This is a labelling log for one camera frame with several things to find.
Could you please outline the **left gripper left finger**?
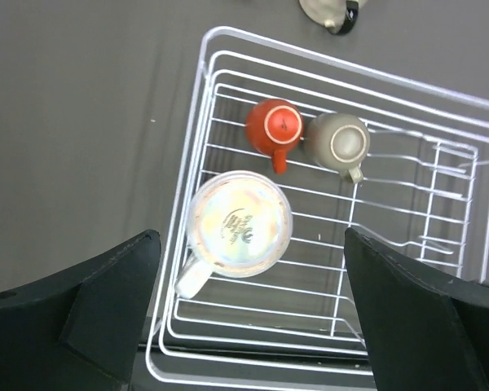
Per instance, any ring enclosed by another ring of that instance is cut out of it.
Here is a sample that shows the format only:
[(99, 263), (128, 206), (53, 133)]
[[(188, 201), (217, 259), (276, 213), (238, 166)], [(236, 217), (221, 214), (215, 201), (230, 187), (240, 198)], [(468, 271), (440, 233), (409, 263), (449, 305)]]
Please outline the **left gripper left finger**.
[(0, 390), (119, 390), (129, 384), (161, 259), (146, 230), (0, 292)]

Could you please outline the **white floral iridescent mug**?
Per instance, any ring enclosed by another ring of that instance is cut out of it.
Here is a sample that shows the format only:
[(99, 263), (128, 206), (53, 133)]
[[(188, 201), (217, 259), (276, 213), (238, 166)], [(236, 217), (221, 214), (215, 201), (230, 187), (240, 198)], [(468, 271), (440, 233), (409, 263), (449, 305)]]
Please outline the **white floral iridescent mug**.
[(270, 269), (289, 246), (293, 214), (286, 195), (269, 178), (232, 170), (197, 190), (185, 233), (190, 255), (174, 290), (192, 299), (213, 274), (243, 279)]

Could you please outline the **cream dimpled mug black handle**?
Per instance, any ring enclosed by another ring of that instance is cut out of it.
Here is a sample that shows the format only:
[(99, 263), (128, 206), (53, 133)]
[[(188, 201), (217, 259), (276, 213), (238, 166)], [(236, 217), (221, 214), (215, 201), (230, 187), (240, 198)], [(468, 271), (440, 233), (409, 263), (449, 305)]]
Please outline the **cream dimpled mug black handle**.
[(368, 0), (299, 0), (302, 11), (332, 35), (348, 34)]

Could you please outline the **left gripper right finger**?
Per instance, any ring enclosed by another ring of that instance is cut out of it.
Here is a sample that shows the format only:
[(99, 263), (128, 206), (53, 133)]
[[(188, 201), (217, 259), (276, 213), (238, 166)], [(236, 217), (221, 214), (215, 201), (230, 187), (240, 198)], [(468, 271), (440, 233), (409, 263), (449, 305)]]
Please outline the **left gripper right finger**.
[(353, 228), (345, 231), (344, 255), (379, 390), (489, 390), (489, 285)]

